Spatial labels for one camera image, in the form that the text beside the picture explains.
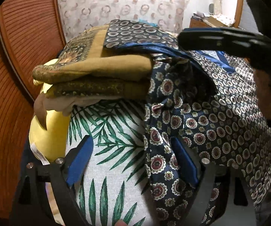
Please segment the person's right hand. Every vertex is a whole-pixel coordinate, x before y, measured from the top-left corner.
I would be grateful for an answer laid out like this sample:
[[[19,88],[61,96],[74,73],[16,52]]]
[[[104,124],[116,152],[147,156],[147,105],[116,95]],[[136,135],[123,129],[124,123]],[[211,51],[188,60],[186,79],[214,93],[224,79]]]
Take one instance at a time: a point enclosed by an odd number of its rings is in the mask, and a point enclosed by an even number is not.
[[[257,104],[266,119],[271,120],[271,88],[270,76],[261,70],[254,70]]]

